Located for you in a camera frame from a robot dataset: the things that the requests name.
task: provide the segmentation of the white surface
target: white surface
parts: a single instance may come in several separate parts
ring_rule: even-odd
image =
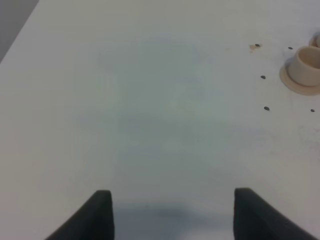
[[[279,79],[319,7],[40,1],[0,65],[0,238],[110,189],[117,239],[229,240],[236,187],[320,237],[320,96]]]

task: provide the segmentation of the cup rim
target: cup rim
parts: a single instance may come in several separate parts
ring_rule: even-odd
[[[310,66],[300,59],[299,53],[304,49],[312,49],[313,51],[318,51],[320,53],[320,48],[316,47],[316,46],[303,46],[303,47],[300,47],[295,53],[295,57],[299,61],[300,64],[302,64],[304,67],[306,67],[312,71],[320,72],[320,68]]]

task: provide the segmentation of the white table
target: white table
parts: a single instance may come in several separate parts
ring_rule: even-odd
[[[320,96],[279,78],[319,9],[41,0],[0,64],[0,238],[44,239],[109,189],[118,240],[230,240],[237,187],[319,238]]]

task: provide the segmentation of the brown spot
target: brown spot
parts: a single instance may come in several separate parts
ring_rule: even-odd
[[[252,53],[254,50],[259,49],[261,47],[262,47],[262,44],[259,44],[258,46],[256,46],[255,44],[250,45],[249,46],[249,48],[251,50],[250,53]]]

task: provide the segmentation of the gray floor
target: gray floor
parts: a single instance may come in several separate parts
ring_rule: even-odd
[[[0,63],[39,0],[0,0]]]

